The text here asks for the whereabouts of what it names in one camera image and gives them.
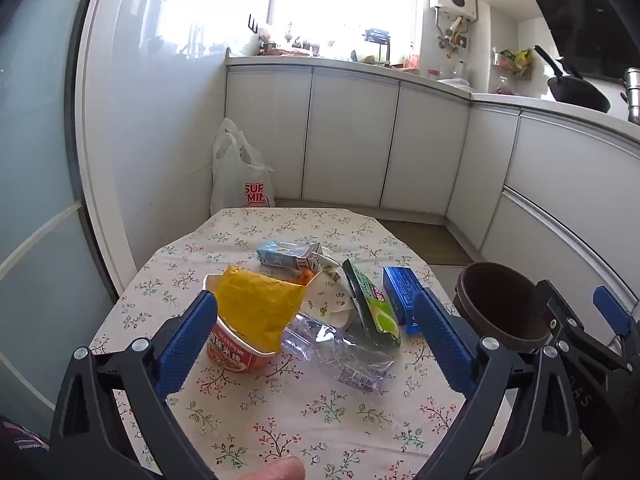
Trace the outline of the person's left hand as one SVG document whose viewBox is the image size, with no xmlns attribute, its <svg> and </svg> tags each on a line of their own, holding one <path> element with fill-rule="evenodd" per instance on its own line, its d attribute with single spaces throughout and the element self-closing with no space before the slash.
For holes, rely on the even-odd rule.
<svg viewBox="0 0 640 480">
<path fill-rule="evenodd" d="M 295 456 L 285 456 L 244 474 L 240 480 L 304 480 L 305 477 L 306 471 L 302 461 Z"/>
</svg>

